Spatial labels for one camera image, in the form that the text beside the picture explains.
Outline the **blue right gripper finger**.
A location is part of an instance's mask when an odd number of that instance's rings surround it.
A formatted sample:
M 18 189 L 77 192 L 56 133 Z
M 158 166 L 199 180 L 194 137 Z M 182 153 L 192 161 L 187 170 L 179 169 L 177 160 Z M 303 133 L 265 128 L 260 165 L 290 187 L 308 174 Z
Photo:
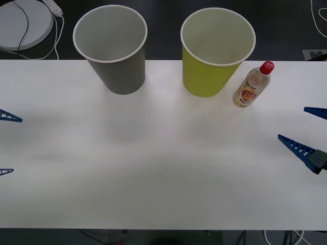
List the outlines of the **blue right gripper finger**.
M 319 174 L 322 170 L 326 170 L 326 152 L 313 149 L 280 134 L 278 134 L 278 139 L 300 159 L 311 172 Z
M 304 112 L 327 120 L 327 108 L 304 107 Z

